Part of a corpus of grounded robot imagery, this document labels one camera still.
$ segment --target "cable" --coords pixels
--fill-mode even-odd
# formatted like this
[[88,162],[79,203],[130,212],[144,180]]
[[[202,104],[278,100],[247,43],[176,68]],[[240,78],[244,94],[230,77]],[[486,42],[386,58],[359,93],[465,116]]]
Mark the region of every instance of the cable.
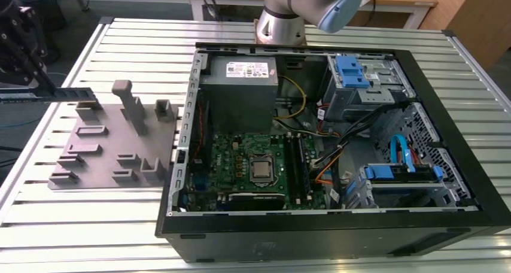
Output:
[[202,140],[204,139],[204,129],[203,129],[203,126],[202,126],[202,105],[200,103],[198,102],[198,105],[199,105],[199,129],[200,129],[200,140],[199,140],[199,146],[198,146],[198,150],[195,151],[195,154],[194,154],[194,158],[192,158],[192,162],[195,160],[195,157],[198,157],[198,154],[199,154],[199,151],[200,151],[200,147],[202,147]]
[[[382,105],[379,108],[372,110],[356,122],[352,123],[352,125],[348,127],[348,129],[343,133],[338,144],[339,145],[342,145],[343,143],[347,144],[351,137],[354,137],[359,132],[363,132],[366,129],[368,129],[374,121],[379,118],[379,115],[382,113],[387,112],[388,110],[395,110],[398,108],[406,108],[410,105],[411,105],[411,101],[402,101],[395,104]],[[342,150],[342,148],[343,146],[338,147],[334,151],[331,151],[322,158],[319,158],[315,162],[315,165],[320,164],[324,160],[335,156],[339,153],[339,150]]]
[[[322,123],[323,123],[323,120],[320,120],[320,121],[318,122],[318,125],[316,125],[316,131],[318,131],[318,134],[328,135],[328,132],[322,132],[322,131],[320,131]],[[336,132],[332,132],[332,135],[334,135],[335,137],[342,137],[342,135],[338,134]]]
[[3,163],[12,162],[12,161],[15,161],[15,160],[18,160],[18,157],[11,158],[11,159],[6,159],[6,160],[0,161],[0,165],[2,165]]
[[410,151],[413,152],[413,158],[415,159],[417,164],[423,164],[423,161],[421,160],[419,155],[417,155],[417,152],[414,148],[409,145]]
[[14,125],[0,125],[0,128],[16,128],[18,126],[30,125],[31,123],[40,121],[42,118],[43,117],[39,117],[38,119],[31,120],[30,122],[16,123]]
[[220,22],[222,21],[222,16],[220,16],[220,11],[219,11],[218,5],[216,5],[216,0],[211,0],[212,5],[208,3],[207,0],[203,0],[203,1],[204,1],[206,6],[208,7],[208,12],[210,12],[211,16],[215,18],[215,20],[218,22]]
[[319,134],[316,132],[312,132],[312,131],[303,131],[302,129],[298,129],[298,128],[292,128],[291,126],[288,126],[282,120],[275,120],[286,129],[288,129],[290,131],[295,131],[295,132],[300,132],[303,134],[310,134],[310,135],[314,135],[315,137],[326,137],[323,134]]
[[67,77],[67,74],[63,74],[62,72],[47,72],[47,74],[59,74]]
[[306,103],[307,103],[307,95],[306,95],[306,92],[303,91],[302,87],[298,85],[298,83],[290,79],[288,77],[284,77],[283,75],[279,75],[280,78],[283,78],[284,80],[287,80],[290,83],[294,84],[294,86],[298,88],[298,90],[300,91],[302,93],[302,107],[300,109],[294,113],[294,114],[290,114],[288,116],[275,116],[274,119],[279,120],[279,119],[290,119],[292,118],[294,116],[298,116],[304,110],[306,110]]
[[371,14],[368,14],[367,22],[366,22],[362,26],[367,26],[368,23],[371,23],[372,18],[375,17],[375,13],[376,13],[376,0],[372,0],[372,10],[371,10]]
[[320,171],[320,173],[318,174],[316,178],[315,178],[315,182],[316,183],[324,183],[324,184],[330,184],[332,185],[332,182],[331,181],[327,181],[327,180],[320,180],[320,177],[323,176],[323,174],[326,173],[326,171],[328,170],[328,168],[332,166],[332,164],[335,163],[335,161],[339,159],[339,157],[343,155],[343,151],[332,158],[332,160],[328,162],[327,166],[323,168],[323,170]]
[[10,162],[10,163],[6,163],[6,164],[0,165],[0,168],[8,167],[8,166],[11,166],[11,165],[15,164],[15,163],[16,163],[16,161],[12,161],[12,162]]

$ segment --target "chip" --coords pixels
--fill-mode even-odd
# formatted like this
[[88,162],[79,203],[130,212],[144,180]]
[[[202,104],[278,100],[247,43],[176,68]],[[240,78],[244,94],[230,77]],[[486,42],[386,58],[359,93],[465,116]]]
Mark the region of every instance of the chip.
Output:
[[268,161],[260,161],[252,163],[252,173],[254,178],[268,178],[270,173],[270,162]]
[[274,158],[270,154],[250,156],[250,181],[263,186],[274,182]]

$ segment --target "gray fixture plate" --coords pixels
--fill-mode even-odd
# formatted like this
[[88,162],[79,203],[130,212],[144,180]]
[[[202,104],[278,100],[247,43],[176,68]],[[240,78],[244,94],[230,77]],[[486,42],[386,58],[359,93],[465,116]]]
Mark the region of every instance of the gray fixture plate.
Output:
[[[144,174],[140,173],[140,163],[147,159],[150,166],[155,165],[156,158],[160,160],[163,175],[170,176],[172,165],[170,158],[172,155],[174,135],[176,131],[176,119],[164,122],[158,121],[154,111],[154,105],[144,105],[148,134],[138,136],[134,125],[124,118],[122,112],[123,105],[103,105],[102,110],[95,110],[96,120],[90,120],[87,123],[78,118],[76,125],[71,133],[68,143],[64,148],[63,155],[70,154],[70,147],[84,145],[100,145],[100,150],[96,153],[79,153],[84,160],[83,166],[74,166],[68,170],[79,177],[76,183],[68,182],[56,184],[50,180],[48,187],[54,190],[67,189],[106,189],[106,188],[131,188],[131,187],[154,187],[163,186],[164,178],[148,181]],[[178,116],[178,107],[172,106],[174,116]],[[84,126],[104,126],[107,134],[82,135],[76,134],[78,130],[83,131]],[[118,162],[119,154],[136,154],[139,162],[131,165],[120,166]],[[138,181],[116,182],[112,178],[114,171],[130,171],[136,174]],[[58,163],[56,172],[63,172],[66,169]]]

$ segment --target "blue drive bracket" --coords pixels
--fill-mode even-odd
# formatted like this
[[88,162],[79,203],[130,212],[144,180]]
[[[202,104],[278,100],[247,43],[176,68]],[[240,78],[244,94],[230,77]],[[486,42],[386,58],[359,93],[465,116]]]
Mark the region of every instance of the blue drive bracket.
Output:
[[364,68],[355,56],[336,56],[335,63],[343,87],[366,89],[371,86],[364,77]]
[[395,178],[392,169],[388,165],[371,165],[364,168],[364,172],[368,180],[392,180]]

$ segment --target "metal work surface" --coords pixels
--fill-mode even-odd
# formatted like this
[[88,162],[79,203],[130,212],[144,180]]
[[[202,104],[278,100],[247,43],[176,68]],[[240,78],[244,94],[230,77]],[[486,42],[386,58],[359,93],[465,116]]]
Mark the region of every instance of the metal work surface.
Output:
[[[438,31],[402,29],[346,28],[326,35],[307,28],[306,34],[311,46],[413,51],[493,183],[511,205],[511,116],[505,111],[510,102],[457,39],[449,40]],[[116,19],[111,25],[96,28],[64,85],[91,87],[102,103],[119,104],[111,93],[112,84],[130,79],[134,95],[146,104],[170,99],[172,104],[183,105],[196,41],[252,43],[254,25]],[[471,238],[414,258],[187,264],[166,239],[154,236],[160,188],[83,192],[48,189],[48,177],[75,119],[75,104],[50,106],[0,189],[0,272],[510,271],[511,230]]]

